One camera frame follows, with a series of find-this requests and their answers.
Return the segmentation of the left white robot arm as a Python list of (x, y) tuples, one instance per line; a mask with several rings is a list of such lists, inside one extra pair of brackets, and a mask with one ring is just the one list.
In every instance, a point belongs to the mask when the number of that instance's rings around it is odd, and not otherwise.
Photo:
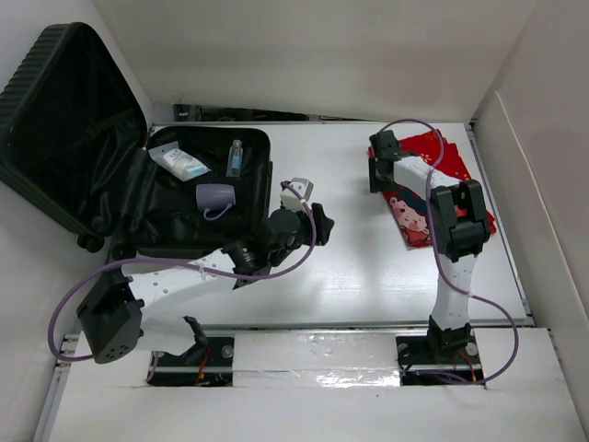
[(140, 347), (171, 353), (185, 365), (199, 363), (205, 343), (194, 314), (180, 314), (190, 333), (181, 334), (174, 343), (157, 338), (147, 329), (147, 321), (195, 297), (226, 293), (289, 274), (302, 263), (281, 270), (285, 259), (302, 247), (312, 250), (326, 245), (334, 226), (321, 204), (281, 207), (256, 233), (195, 261), (135, 258), (135, 264), (158, 268), (130, 275), (121, 269), (124, 260), (107, 264), (76, 310), (92, 360), (109, 364)]

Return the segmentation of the purple ceramic mug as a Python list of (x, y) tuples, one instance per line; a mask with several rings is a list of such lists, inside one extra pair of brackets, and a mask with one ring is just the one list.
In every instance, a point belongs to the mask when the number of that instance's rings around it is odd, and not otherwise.
[(195, 188), (195, 198), (203, 218), (209, 222), (223, 217), (237, 204), (235, 188), (230, 184), (199, 184)]

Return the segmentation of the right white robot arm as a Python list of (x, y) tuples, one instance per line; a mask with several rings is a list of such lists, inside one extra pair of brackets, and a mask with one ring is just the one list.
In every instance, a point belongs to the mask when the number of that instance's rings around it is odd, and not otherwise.
[(482, 186), (460, 180), (404, 151), (392, 131), (370, 136), (369, 187), (387, 197), (404, 239), (430, 242), (438, 267), (426, 354), (445, 362), (471, 336), (468, 294), (472, 273), (491, 236)]

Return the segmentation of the small clear plastic bottle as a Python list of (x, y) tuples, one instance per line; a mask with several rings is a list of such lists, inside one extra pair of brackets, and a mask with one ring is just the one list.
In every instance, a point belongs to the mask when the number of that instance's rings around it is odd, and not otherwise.
[(234, 140), (229, 148), (226, 173), (229, 178), (239, 177), (241, 174), (243, 161), (243, 142), (241, 140)]

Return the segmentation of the white toiletry tube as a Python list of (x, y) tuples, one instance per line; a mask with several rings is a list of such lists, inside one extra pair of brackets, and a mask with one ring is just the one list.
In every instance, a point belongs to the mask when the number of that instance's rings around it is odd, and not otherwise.
[(198, 158), (181, 150), (178, 141), (153, 147), (148, 150), (148, 155), (159, 167), (182, 182), (199, 178), (211, 171)]

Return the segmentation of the black hard-shell suitcase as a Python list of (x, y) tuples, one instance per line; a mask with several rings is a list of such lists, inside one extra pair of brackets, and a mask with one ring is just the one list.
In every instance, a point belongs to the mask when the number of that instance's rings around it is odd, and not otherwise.
[[(230, 146), (240, 141), (237, 204), (206, 221), (199, 183), (225, 183)], [(204, 163), (181, 181), (149, 156), (177, 143)], [(263, 131), (169, 125), (149, 131), (144, 113), (99, 35), (87, 24), (45, 28), (1, 95), (1, 179), (100, 250), (106, 238), (144, 255), (197, 258), (254, 232), (269, 212), (271, 142)]]

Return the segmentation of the red cartoon print cloth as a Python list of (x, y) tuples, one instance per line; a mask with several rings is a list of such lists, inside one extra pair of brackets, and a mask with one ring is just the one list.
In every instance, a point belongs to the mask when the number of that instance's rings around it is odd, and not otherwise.
[(398, 140), (410, 155), (395, 163), (392, 192), (373, 192), (384, 196), (407, 246), (426, 248), (432, 245), (427, 220), (426, 178), (432, 173), (431, 187), (451, 187), (472, 177), (455, 144), (438, 131), (430, 131)]

